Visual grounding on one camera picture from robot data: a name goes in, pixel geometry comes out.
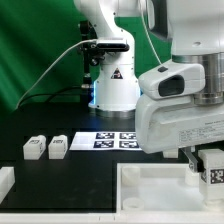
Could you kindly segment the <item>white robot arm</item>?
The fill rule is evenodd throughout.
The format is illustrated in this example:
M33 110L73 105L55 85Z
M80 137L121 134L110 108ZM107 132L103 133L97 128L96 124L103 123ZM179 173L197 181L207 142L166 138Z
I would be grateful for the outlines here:
M221 161L192 148L224 139L224 0L74 0L94 27L90 49L99 64L91 109L135 115L147 153L182 150L195 172ZM115 23L139 16L146 30L171 41L171 58L136 76L134 39Z

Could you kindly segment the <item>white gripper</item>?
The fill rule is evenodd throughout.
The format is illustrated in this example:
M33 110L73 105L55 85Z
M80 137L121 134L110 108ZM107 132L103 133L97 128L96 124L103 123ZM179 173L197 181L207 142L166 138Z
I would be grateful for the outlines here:
M197 106L191 97L155 101L143 94L136 105L135 131L144 152L182 148L190 170L202 173L202 159L188 146L224 140L224 104Z

